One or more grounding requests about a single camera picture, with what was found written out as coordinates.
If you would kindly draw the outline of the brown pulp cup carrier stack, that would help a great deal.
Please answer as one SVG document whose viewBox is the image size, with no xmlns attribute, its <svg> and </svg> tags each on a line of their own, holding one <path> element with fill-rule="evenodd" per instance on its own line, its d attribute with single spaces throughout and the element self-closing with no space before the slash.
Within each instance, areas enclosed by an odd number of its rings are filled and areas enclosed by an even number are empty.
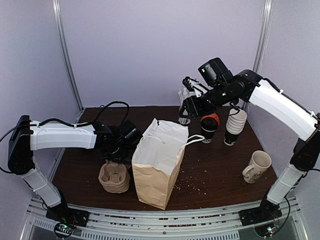
<svg viewBox="0 0 320 240">
<path fill-rule="evenodd" d="M 100 168 L 98 180 L 106 192 L 122 194 L 129 189 L 131 178 L 126 165 L 107 161 Z"/>
</svg>

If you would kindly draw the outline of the black paper coffee cup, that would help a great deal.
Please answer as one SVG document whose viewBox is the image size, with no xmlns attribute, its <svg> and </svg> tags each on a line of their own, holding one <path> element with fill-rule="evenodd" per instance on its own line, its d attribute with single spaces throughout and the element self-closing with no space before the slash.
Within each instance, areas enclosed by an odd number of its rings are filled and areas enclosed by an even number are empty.
<svg viewBox="0 0 320 240">
<path fill-rule="evenodd" d="M 200 134 L 204 137 L 204 139 L 202 140 L 203 143 L 208 144 L 212 141 L 212 138 L 214 137 L 216 130 L 214 131 L 206 131 L 203 128 L 201 128 L 200 130 Z"/>
</svg>

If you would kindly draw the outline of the black plastic cup lid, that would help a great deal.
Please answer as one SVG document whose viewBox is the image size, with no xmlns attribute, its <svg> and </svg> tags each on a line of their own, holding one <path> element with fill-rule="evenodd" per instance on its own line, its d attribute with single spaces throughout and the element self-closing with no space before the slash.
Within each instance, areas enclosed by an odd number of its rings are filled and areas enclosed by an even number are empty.
<svg viewBox="0 0 320 240">
<path fill-rule="evenodd" d="M 215 118 L 205 117 L 201 119 L 201 128 L 206 131 L 215 131 L 219 127 L 219 123 Z"/>
</svg>

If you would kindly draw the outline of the brown paper takeout bag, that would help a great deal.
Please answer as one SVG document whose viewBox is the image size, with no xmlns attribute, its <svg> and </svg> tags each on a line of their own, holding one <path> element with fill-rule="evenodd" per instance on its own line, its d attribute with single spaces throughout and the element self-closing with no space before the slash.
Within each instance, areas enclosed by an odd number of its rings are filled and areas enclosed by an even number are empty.
<svg viewBox="0 0 320 240">
<path fill-rule="evenodd" d="M 138 200 L 165 210 L 186 146 L 204 139 L 199 134 L 190 136 L 187 126 L 154 118 L 142 134 L 131 160 Z"/>
</svg>

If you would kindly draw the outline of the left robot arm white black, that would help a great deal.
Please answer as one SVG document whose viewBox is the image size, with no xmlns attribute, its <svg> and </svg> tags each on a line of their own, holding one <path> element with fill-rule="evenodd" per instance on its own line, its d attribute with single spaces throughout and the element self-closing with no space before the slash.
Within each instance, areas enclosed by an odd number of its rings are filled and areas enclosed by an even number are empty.
<svg viewBox="0 0 320 240">
<path fill-rule="evenodd" d="M 52 208 L 61 222 L 72 218 L 72 211 L 63 194 L 40 171 L 34 152 L 43 149 L 97 149 L 109 161 L 129 162 L 142 133 L 130 121 L 118 126 L 107 126 L 99 121 L 67 123 L 57 118 L 42 122 L 22 115 L 9 132 L 7 167 L 11 174 L 20 176 Z"/>
</svg>

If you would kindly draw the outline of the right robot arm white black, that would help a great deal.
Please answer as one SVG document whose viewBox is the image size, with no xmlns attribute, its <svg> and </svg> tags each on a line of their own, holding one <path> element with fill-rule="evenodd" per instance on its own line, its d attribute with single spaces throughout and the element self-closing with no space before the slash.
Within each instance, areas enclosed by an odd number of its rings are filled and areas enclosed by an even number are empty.
<svg viewBox="0 0 320 240">
<path fill-rule="evenodd" d="M 256 210 L 258 219 L 266 221 L 300 179 L 316 165 L 320 154 L 320 115 L 306 109 L 269 79 L 252 70 L 245 69 L 233 75 L 218 57 L 201 65 L 198 71 L 207 86 L 188 76 L 183 79 L 183 85 L 195 95 L 183 101 L 180 117 L 207 116 L 225 104 L 237 104 L 243 100 L 270 113 L 298 135 L 288 166 Z"/>
</svg>

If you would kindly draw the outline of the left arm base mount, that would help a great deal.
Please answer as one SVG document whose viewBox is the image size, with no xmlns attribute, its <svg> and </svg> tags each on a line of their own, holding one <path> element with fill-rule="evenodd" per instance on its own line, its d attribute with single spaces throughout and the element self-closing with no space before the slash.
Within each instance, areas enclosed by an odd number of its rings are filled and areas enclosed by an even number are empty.
<svg viewBox="0 0 320 240">
<path fill-rule="evenodd" d="M 90 213 L 86 210 L 70 208 L 66 202 L 53 207 L 44 205 L 46 218 L 57 222 L 53 227 L 53 233 L 58 239 L 65 240 L 77 230 L 77 227 L 87 226 Z"/>
</svg>

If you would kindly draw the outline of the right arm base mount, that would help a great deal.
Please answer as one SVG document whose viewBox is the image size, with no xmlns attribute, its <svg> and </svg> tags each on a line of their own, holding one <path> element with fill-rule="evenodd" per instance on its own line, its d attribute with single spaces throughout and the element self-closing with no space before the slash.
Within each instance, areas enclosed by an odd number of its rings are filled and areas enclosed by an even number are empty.
<svg viewBox="0 0 320 240">
<path fill-rule="evenodd" d="M 270 238 L 276 233 L 282 215 L 279 205 L 264 200 L 258 207 L 239 212 L 242 226 L 253 225 L 255 233 L 262 238 Z"/>
</svg>

